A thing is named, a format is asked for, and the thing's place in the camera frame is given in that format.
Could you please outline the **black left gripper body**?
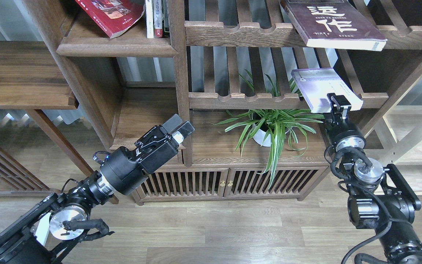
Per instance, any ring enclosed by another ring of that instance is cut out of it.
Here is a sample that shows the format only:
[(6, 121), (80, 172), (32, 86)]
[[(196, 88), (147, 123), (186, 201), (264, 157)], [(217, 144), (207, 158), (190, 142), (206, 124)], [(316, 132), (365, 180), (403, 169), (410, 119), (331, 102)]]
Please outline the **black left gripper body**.
[(178, 153), (179, 143), (162, 125), (156, 125), (140, 137), (134, 145), (139, 164), (152, 174)]

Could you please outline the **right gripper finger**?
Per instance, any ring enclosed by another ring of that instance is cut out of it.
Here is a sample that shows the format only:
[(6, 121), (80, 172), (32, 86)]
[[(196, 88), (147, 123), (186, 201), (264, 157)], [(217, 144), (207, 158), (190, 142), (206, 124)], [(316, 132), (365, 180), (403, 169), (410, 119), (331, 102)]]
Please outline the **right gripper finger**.
[(327, 97), (332, 104), (332, 108), (335, 108), (336, 110), (350, 110), (352, 107), (344, 95), (336, 95), (331, 92), (327, 94)]

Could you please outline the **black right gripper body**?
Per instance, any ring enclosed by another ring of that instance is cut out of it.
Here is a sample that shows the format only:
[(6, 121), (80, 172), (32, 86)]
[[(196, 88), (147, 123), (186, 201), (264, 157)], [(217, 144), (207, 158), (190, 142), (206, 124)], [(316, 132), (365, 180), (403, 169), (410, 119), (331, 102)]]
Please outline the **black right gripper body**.
[(348, 111), (351, 109), (350, 104), (333, 104), (330, 112), (323, 113), (325, 118), (325, 126), (327, 128), (347, 128), (349, 118), (347, 117)]

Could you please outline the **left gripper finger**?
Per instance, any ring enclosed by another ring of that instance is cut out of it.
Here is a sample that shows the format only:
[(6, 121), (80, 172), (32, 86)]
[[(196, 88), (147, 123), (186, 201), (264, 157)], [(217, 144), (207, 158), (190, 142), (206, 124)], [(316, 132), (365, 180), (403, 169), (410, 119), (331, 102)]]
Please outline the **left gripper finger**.
[(172, 115), (162, 124), (162, 127), (179, 145), (195, 131), (191, 122), (183, 121), (178, 114)]

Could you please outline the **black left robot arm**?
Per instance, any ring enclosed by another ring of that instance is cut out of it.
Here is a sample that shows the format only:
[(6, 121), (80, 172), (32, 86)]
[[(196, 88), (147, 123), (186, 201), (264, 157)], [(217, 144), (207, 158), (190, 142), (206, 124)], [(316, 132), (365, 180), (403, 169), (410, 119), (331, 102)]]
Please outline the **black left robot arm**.
[[(60, 264), (79, 243), (112, 235), (102, 219), (91, 219), (92, 209), (112, 199), (115, 192), (127, 195), (178, 154), (178, 147), (195, 128), (179, 115), (147, 131), (134, 145), (104, 158), (93, 155), (99, 170), (77, 183), (68, 192), (52, 193), (0, 233), (0, 264)], [(34, 224), (49, 216), (49, 231), (60, 240), (48, 250), (31, 231)]]

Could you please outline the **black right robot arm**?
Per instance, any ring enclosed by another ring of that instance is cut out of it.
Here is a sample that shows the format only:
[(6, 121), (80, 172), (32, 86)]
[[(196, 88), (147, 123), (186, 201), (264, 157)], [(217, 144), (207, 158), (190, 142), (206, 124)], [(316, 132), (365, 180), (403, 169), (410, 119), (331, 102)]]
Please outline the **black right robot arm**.
[(365, 138), (350, 121), (350, 102), (329, 93), (330, 111), (324, 114), (326, 135), (333, 149), (330, 170), (347, 199), (348, 215), (357, 229), (373, 229), (375, 235), (354, 246), (342, 263), (358, 249), (379, 240), (386, 264), (422, 264), (422, 242), (412, 223), (421, 202), (394, 164), (383, 166), (364, 152)]

